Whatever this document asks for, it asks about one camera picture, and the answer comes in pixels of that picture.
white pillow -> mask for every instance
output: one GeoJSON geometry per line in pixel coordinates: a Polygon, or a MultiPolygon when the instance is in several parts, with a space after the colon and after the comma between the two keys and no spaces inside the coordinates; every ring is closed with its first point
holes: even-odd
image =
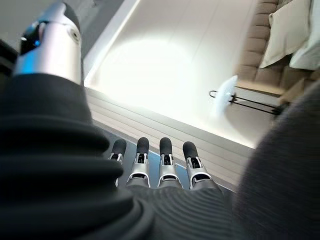
{"type": "Polygon", "coordinates": [[[293,0],[269,15],[270,38],[260,68],[301,48],[310,34],[309,12],[310,0],[293,0]]]}
{"type": "Polygon", "coordinates": [[[310,11],[311,33],[308,41],[296,51],[289,66],[295,69],[320,68],[320,0],[313,0],[310,11]]]}

robotic hand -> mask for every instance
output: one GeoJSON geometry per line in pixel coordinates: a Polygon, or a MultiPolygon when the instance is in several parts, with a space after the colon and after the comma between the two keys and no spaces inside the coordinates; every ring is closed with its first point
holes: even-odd
{"type": "Polygon", "coordinates": [[[218,186],[191,142],[183,145],[190,189],[182,189],[172,144],[160,141],[158,189],[150,188],[149,141],[137,144],[126,188],[118,188],[126,143],[94,126],[82,86],[75,13],[53,4],[22,35],[0,102],[2,239],[209,239],[238,232],[218,186]]]}
{"type": "MultiPolygon", "coordinates": [[[[125,140],[117,140],[112,149],[109,160],[116,158],[118,161],[123,159],[126,148],[125,140]],[[117,154],[114,149],[122,149],[120,154],[117,154]]],[[[172,153],[172,143],[169,138],[164,137],[160,140],[160,161],[159,161],[159,181],[158,188],[175,187],[182,189],[180,179],[176,172],[176,165],[172,153]]],[[[149,175],[149,141],[142,137],[137,142],[136,156],[132,164],[131,174],[127,180],[126,186],[143,186],[150,188],[149,175]]],[[[185,142],[183,145],[183,153],[186,161],[186,170],[190,182],[190,190],[199,190],[204,188],[219,189],[217,184],[207,172],[205,166],[199,159],[196,146],[192,142],[185,142]]]]}

white lamp shade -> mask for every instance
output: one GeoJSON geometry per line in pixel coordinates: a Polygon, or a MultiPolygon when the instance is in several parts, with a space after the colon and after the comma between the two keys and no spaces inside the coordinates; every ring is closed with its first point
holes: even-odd
{"type": "Polygon", "coordinates": [[[238,76],[233,76],[225,81],[218,89],[214,101],[214,115],[216,117],[220,117],[225,112],[226,107],[230,104],[229,101],[232,99],[232,95],[235,93],[237,80],[238,76]]]}

robotic finger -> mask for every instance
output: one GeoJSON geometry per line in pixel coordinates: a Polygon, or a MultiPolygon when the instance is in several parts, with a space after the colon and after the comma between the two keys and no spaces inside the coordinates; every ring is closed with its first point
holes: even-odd
{"type": "MultiPolygon", "coordinates": [[[[118,139],[113,144],[113,148],[108,160],[117,161],[122,165],[126,148],[127,148],[127,142],[124,139],[118,139]]],[[[118,187],[118,178],[115,181],[115,186],[118,187]]]]}
{"type": "Polygon", "coordinates": [[[136,145],[136,155],[126,187],[139,185],[150,188],[148,152],[149,141],[141,137],[136,145]]]}
{"type": "Polygon", "coordinates": [[[182,188],[176,173],[176,165],[172,156],[172,143],[169,138],[160,140],[160,163],[158,188],[176,187],[182,188]]]}
{"type": "Polygon", "coordinates": [[[186,171],[190,181],[190,190],[199,190],[203,188],[219,189],[218,185],[214,182],[199,159],[197,148],[192,142],[187,141],[183,144],[183,154],[186,161],[186,171]]]}

small lamp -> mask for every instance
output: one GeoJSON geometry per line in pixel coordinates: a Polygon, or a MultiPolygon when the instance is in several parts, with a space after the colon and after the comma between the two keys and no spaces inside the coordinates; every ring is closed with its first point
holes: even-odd
{"type": "Polygon", "coordinates": [[[268,113],[268,114],[272,114],[272,115],[276,115],[276,116],[281,114],[281,112],[283,111],[282,108],[279,108],[279,107],[276,107],[276,106],[272,106],[272,105],[268,105],[268,104],[264,104],[264,103],[257,102],[257,101],[252,101],[252,100],[245,99],[245,98],[242,98],[242,97],[238,97],[236,95],[236,93],[235,93],[235,87],[236,87],[236,84],[237,84],[237,80],[238,80],[238,76],[233,76],[230,79],[228,79],[227,81],[225,81],[221,85],[221,87],[218,89],[218,91],[211,90],[209,92],[210,97],[215,98],[214,113],[216,114],[216,116],[221,116],[225,112],[227,106],[231,105],[231,104],[241,105],[241,106],[244,106],[244,107],[247,107],[247,108],[250,108],[250,109],[255,109],[255,110],[258,110],[258,111],[261,111],[261,112],[265,112],[265,113],[268,113]],[[262,106],[265,106],[265,107],[269,107],[272,110],[271,111],[267,111],[267,110],[260,109],[260,108],[257,108],[257,107],[248,106],[248,105],[245,105],[245,104],[242,104],[242,103],[238,103],[237,102],[238,99],[245,100],[245,101],[248,101],[248,102],[251,102],[251,103],[255,103],[255,104],[258,104],[258,105],[262,105],[262,106]]]}

